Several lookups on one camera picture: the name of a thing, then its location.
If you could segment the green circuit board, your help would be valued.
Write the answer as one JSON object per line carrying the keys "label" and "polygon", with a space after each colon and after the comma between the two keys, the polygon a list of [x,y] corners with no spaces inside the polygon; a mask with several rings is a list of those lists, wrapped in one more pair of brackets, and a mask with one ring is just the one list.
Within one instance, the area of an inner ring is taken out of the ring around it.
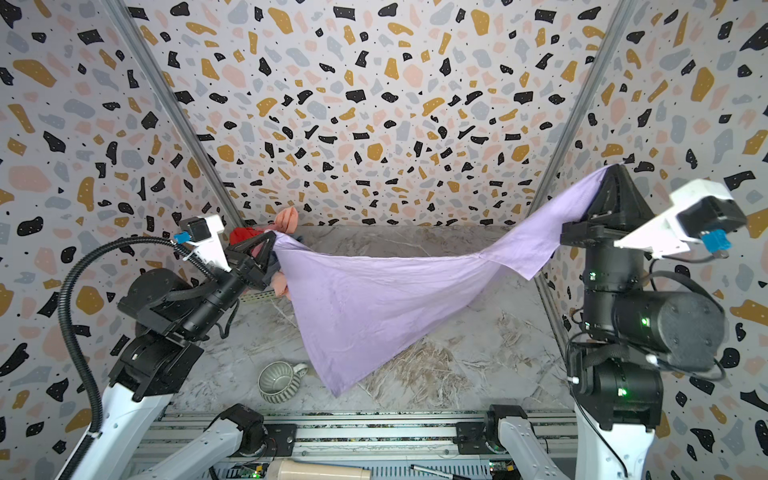
{"label": "green circuit board", "polygon": [[227,471],[227,479],[265,479],[268,463],[236,464]]}

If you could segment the red t shirt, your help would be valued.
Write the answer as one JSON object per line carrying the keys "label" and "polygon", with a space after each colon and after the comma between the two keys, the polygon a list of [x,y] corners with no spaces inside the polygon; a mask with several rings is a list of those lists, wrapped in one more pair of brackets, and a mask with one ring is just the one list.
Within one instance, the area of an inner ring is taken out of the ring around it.
{"label": "red t shirt", "polygon": [[229,245],[234,246],[243,241],[251,238],[255,238],[265,232],[264,229],[256,229],[253,227],[238,227],[232,230],[229,235]]}

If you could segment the black pen tool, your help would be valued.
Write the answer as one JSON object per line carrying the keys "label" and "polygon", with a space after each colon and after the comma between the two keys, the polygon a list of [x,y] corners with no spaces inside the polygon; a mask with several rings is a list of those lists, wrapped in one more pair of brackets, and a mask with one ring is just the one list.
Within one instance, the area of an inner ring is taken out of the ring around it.
{"label": "black pen tool", "polygon": [[426,474],[426,475],[432,475],[432,476],[439,477],[439,478],[445,479],[445,480],[460,480],[460,479],[463,478],[463,477],[461,477],[459,475],[456,475],[456,474],[451,474],[451,473],[444,472],[444,471],[441,471],[441,470],[437,470],[437,469],[433,469],[433,468],[429,468],[429,467],[425,467],[425,466],[419,466],[419,465],[415,465],[415,464],[410,465],[410,469],[413,470],[414,472],[418,472],[418,473]]}

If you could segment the grey ribbed ceramic mug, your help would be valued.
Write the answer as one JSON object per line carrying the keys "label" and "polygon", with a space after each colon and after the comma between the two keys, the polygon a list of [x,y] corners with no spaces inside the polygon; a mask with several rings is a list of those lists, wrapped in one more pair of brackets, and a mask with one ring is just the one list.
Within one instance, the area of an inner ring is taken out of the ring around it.
{"label": "grey ribbed ceramic mug", "polygon": [[281,404],[293,398],[309,370],[305,363],[276,361],[260,373],[257,386],[261,397],[270,404]]}

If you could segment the perforated laundry basket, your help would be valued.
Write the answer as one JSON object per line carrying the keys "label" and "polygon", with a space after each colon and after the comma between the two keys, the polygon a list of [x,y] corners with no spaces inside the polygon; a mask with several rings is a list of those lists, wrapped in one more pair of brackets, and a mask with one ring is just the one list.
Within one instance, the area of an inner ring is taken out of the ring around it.
{"label": "perforated laundry basket", "polygon": [[252,305],[252,304],[258,304],[263,302],[271,302],[276,298],[277,296],[273,290],[268,290],[268,291],[249,290],[244,292],[239,297],[239,301],[243,305]]}

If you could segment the left corner aluminium post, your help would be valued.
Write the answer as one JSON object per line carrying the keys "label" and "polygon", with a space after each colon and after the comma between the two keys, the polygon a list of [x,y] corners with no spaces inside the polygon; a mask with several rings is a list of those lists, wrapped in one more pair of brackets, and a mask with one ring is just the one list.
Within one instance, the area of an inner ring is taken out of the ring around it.
{"label": "left corner aluminium post", "polygon": [[124,1],[105,1],[106,13],[118,33],[122,36],[133,57],[143,70],[146,80],[153,88],[163,109],[186,147],[188,147],[204,174],[210,188],[218,198],[221,209],[225,213],[229,227],[244,227],[245,223],[233,199],[229,196],[219,177],[215,166],[211,163],[208,153],[196,135],[187,116],[176,100],[172,88],[166,82],[162,70],[155,60],[147,42],[143,39],[139,28],[134,23]]}

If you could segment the lilac t shirt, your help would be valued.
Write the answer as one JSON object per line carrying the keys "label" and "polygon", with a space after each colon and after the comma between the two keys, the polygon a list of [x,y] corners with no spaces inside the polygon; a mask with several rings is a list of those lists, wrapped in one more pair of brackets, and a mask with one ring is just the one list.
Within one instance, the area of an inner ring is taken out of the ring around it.
{"label": "lilac t shirt", "polygon": [[491,246],[447,257],[375,258],[317,253],[286,234],[274,246],[309,360],[340,396],[471,303],[507,268],[532,279],[579,220],[607,170],[549,201]]}

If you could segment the right corner aluminium post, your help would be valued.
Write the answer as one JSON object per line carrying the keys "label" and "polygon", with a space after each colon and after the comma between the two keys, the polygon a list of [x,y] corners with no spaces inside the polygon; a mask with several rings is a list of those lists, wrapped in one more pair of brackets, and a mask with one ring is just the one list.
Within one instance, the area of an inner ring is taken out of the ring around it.
{"label": "right corner aluminium post", "polygon": [[621,0],[617,3],[605,31],[605,37],[596,51],[595,60],[587,73],[585,82],[576,98],[574,108],[565,123],[563,133],[558,140],[553,156],[541,176],[539,188],[531,202],[525,216],[529,218],[548,201],[548,192],[554,185],[556,175],[563,167],[567,153],[574,142],[580,124],[586,116],[593,98],[602,82],[613,52],[616,49],[621,35],[627,27],[631,16],[637,6],[636,0]]}

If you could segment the corner aluminium post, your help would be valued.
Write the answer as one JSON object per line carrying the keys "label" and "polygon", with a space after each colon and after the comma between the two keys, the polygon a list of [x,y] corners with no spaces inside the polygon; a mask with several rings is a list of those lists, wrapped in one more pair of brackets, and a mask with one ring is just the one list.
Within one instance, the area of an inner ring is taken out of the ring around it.
{"label": "corner aluminium post", "polygon": [[210,188],[218,198],[221,209],[225,213],[229,227],[244,227],[245,223],[233,199],[229,196],[219,177],[215,166],[211,163],[208,153],[196,135],[187,116],[176,100],[172,88],[166,82],[162,70],[155,60],[147,42],[143,39],[139,28],[134,23],[124,1],[105,1],[106,13],[118,33],[122,36],[133,57],[143,70],[146,80],[153,88],[163,109],[186,147],[188,147],[204,174]]}
{"label": "corner aluminium post", "polygon": [[574,108],[565,123],[563,133],[558,140],[553,156],[541,176],[539,188],[531,202],[525,216],[529,218],[548,201],[548,192],[554,185],[556,175],[563,167],[567,153],[574,142],[580,124],[586,116],[593,98],[602,82],[613,52],[616,49],[621,35],[627,27],[631,16],[637,6],[636,0],[621,0],[617,3],[605,31],[605,37],[596,51],[595,60],[587,73],[585,82],[576,98]]}

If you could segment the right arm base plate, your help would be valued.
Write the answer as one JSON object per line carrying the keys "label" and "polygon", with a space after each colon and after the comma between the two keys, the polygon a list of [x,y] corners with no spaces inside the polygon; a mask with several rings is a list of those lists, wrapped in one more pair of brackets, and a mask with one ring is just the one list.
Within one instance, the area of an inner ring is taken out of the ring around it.
{"label": "right arm base plate", "polygon": [[498,452],[492,425],[487,422],[458,422],[453,443],[460,455],[483,455]]}

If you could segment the salmon t shirt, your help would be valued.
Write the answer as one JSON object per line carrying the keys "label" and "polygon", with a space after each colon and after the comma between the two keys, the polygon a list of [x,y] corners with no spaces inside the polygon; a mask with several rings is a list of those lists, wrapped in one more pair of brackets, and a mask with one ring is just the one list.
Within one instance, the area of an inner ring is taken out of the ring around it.
{"label": "salmon t shirt", "polygon": [[[273,226],[276,231],[286,235],[294,234],[298,227],[297,210],[294,207],[288,207],[281,210],[277,214]],[[278,271],[273,275],[271,285],[277,297],[285,297],[288,300],[291,299],[287,280],[282,271]]]}

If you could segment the beige cylinder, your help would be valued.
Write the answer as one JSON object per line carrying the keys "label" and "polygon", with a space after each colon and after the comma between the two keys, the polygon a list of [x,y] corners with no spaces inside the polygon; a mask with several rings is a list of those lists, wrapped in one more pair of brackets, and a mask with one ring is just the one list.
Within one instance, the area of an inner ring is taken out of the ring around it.
{"label": "beige cylinder", "polygon": [[358,467],[279,459],[270,463],[267,480],[370,480],[372,473]]}

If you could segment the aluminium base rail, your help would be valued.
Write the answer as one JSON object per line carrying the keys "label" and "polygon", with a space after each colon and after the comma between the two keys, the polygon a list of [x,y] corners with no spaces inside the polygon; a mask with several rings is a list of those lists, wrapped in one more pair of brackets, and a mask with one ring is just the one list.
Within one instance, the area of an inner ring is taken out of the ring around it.
{"label": "aluminium base rail", "polygon": [[[528,411],[533,432],[552,458],[575,458],[577,425],[569,411]],[[453,443],[458,422],[484,422],[481,411],[358,414],[280,414],[265,417],[265,424],[296,424],[292,458],[330,460],[453,460],[507,458],[495,454],[460,455]],[[164,460],[203,433],[212,415],[170,413],[154,422],[140,443],[133,461],[150,465]],[[267,461],[253,455],[234,454],[226,461]]]}

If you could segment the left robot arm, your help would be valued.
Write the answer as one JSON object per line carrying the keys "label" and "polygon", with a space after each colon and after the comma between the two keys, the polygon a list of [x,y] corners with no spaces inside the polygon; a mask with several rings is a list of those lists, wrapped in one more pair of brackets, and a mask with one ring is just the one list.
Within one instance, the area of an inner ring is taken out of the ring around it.
{"label": "left robot arm", "polygon": [[[126,237],[85,255],[65,278],[58,296],[58,321],[64,343],[78,372],[91,422],[59,476],[62,479],[118,479],[154,420],[180,391],[201,357],[201,342],[224,314],[234,315],[248,289],[267,287],[268,263],[277,234],[268,230],[234,246],[222,247],[215,234],[202,238],[204,221],[185,225],[174,239]],[[78,340],[71,317],[75,283],[96,260],[134,244],[173,248],[205,276],[191,286],[165,268],[149,270],[130,285],[118,310],[137,323],[130,341],[100,389]]]}

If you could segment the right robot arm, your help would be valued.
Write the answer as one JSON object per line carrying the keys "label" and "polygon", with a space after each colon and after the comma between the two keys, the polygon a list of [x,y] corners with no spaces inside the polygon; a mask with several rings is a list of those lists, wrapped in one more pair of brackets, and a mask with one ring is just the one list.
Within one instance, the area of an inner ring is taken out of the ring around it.
{"label": "right robot arm", "polygon": [[673,271],[674,291],[654,288],[647,265],[704,245],[728,246],[743,218],[720,183],[697,179],[654,213],[621,165],[602,168],[546,202],[533,220],[556,246],[584,250],[582,321],[562,353],[577,426],[579,479],[638,479],[662,417],[662,374],[725,377],[717,352],[723,307],[700,284]]}

